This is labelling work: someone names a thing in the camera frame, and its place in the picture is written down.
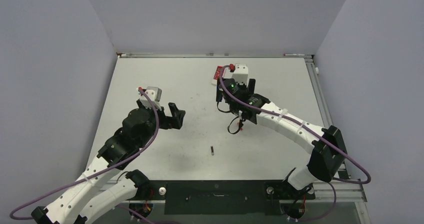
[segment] red label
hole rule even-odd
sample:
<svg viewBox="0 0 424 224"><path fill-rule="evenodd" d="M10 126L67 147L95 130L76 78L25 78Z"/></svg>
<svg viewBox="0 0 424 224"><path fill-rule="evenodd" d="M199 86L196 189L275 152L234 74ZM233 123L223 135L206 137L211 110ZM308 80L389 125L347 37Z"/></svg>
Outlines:
<svg viewBox="0 0 424 224"><path fill-rule="evenodd" d="M220 72L222 68L223 68L222 66L216 67L215 75L213 76L214 80L218 80L218 78L220 78Z"/></svg>

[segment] gray wall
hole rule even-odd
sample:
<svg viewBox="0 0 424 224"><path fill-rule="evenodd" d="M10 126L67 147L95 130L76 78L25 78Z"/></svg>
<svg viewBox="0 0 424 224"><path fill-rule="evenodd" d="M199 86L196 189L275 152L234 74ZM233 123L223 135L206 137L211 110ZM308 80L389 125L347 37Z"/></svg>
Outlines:
<svg viewBox="0 0 424 224"><path fill-rule="evenodd" d="M90 0L124 53L314 54L345 0Z"/></svg>
<svg viewBox="0 0 424 224"><path fill-rule="evenodd" d="M424 0L346 0L315 58L347 151L373 177L375 224L424 222L423 23Z"/></svg>
<svg viewBox="0 0 424 224"><path fill-rule="evenodd" d="M81 173L116 54L89 0L0 0L0 58L0 223L31 223L9 212Z"/></svg>

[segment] gray floor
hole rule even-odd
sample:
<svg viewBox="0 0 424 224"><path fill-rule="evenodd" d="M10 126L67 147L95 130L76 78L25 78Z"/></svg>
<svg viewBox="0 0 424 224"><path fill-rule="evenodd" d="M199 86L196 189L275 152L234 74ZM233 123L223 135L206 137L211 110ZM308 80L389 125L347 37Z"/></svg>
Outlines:
<svg viewBox="0 0 424 224"><path fill-rule="evenodd" d="M306 204L304 218L312 218L325 213L331 203L309 203ZM181 224L283 224L287 220L283 216L265 216L261 213L246 215L163 215L164 204L156 204L149 216L151 221L177 221ZM130 221L128 211L115 208L109 211L94 224L134 224ZM314 224L359 224L359 217L354 203L337 203L334 211L323 219L305 223Z"/></svg>

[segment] bolt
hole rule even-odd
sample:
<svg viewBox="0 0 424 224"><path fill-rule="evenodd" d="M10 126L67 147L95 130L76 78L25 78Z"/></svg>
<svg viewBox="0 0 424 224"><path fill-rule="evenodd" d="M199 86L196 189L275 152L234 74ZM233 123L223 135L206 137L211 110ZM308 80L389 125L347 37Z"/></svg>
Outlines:
<svg viewBox="0 0 424 224"><path fill-rule="evenodd" d="M273 194L274 193L274 188L272 186L268 187L266 189L266 193L268 193L269 195Z"/></svg>
<svg viewBox="0 0 424 224"><path fill-rule="evenodd" d="M161 196L165 195L165 193L167 193L167 189L166 189L165 187L161 187L161 188L159 188L159 194L160 194Z"/></svg>

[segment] white table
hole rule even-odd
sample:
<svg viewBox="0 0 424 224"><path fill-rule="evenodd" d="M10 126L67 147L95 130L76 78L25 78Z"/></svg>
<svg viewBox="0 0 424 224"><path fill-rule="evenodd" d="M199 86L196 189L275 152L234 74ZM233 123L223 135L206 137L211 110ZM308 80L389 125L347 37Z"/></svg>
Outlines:
<svg viewBox="0 0 424 224"><path fill-rule="evenodd" d="M227 132L234 116L217 111L216 87L211 80L217 66L230 63L248 66L249 77L256 79L256 93L301 119L323 126L303 58L119 58L89 163L128 113L137 108L137 87L152 86L162 89L160 103L168 116L168 102L186 111L183 127L160 130L127 171L139 169L150 180L266 180L283 179L294 167L305 165L307 153L273 130L247 121L240 133ZM225 103L220 107L228 109Z"/></svg>

